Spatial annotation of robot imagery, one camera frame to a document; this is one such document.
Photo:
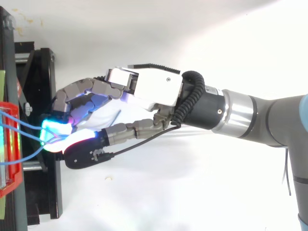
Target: red frame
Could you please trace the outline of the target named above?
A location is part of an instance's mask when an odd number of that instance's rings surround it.
[[[8,113],[9,115],[19,118],[19,111],[18,106],[8,102],[0,102],[0,110]],[[10,125],[15,128],[19,128],[17,122],[13,121],[5,117],[3,119],[3,123]],[[4,149],[7,154],[7,161],[14,161],[21,158],[20,154],[20,145],[19,145],[19,134],[16,131],[12,131],[8,128],[3,129],[5,138],[6,138],[6,145]],[[0,190],[0,198],[4,197],[8,193],[12,192],[14,189],[20,185],[23,181],[23,167],[21,163],[8,165],[8,175],[12,182],[7,183],[5,188]]]

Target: black metal frame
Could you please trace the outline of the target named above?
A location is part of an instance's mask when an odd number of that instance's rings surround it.
[[[29,50],[30,46],[15,43],[16,51],[29,53],[25,64],[16,64],[17,77],[23,94],[19,97],[21,119],[33,125],[40,125],[41,115],[48,110],[56,93],[53,52],[48,48]],[[33,107],[30,116],[24,112],[25,103]],[[30,155],[39,144],[29,142],[22,137],[23,153]],[[26,208],[28,225],[39,224],[39,215],[50,214],[51,219],[57,219],[62,214],[62,192],[60,162],[57,155],[42,151],[37,159],[42,171],[27,171],[25,175]]]
[[[0,70],[6,71],[4,99],[20,104],[22,120],[39,125],[43,109],[51,103],[56,92],[53,52],[48,48],[35,51],[33,42],[14,44],[13,30],[3,23],[8,16],[9,13],[0,7]],[[27,63],[16,64],[15,52],[30,53]],[[23,89],[19,97],[17,79]],[[29,117],[24,112],[26,102],[33,107]],[[35,131],[22,129],[38,135]],[[39,143],[22,137],[21,146],[22,155],[27,156],[39,147]],[[42,170],[24,172],[24,182],[6,196],[1,231],[26,231],[28,225],[39,224],[40,214],[50,214],[51,219],[61,216],[60,157],[43,151],[37,156]]]

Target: white wall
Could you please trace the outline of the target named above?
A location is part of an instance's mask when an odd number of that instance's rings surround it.
[[[1,5],[16,17],[16,41],[56,53],[58,89],[110,67],[151,62],[196,70],[210,86],[266,99],[307,93],[305,0]],[[149,116],[118,103],[109,108],[117,106],[118,122]],[[293,185],[289,197],[281,184],[283,165],[282,149],[185,128],[95,167],[62,163],[64,213],[59,220],[41,216],[29,230],[296,231],[296,198]]]

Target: screw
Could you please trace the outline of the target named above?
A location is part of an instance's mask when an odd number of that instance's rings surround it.
[[[33,108],[30,106],[29,103],[25,103],[24,111],[26,116],[30,116],[31,112],[33,111]]]
[[[4,27],[9,29],[9,30],[14,30],[16,26],[16,21],[15,18],[11,15],[6,16],[4,21],[3,21]]]
[[[54,63],[56,61],[56,56],[54,53],[51,53],[50,60]]]

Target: robotic arm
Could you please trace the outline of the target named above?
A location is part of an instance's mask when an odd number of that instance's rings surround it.
[[[104,78],[87,78],[59,90],[51,117],[76,126],[111,99],[158,111],[153,120],[116,124],[69,146],[64,151],[69,168],[110,160],[181,124],[285,147],[290,151],[298,216],[302,230],[308,231],[308,96],[268,101],[205,86],[202,76],[193,71],[181,76],[178,70],[145,64],[110,69]],[[146,140],[117,153],[103,151],[103,147],[134,138]]]

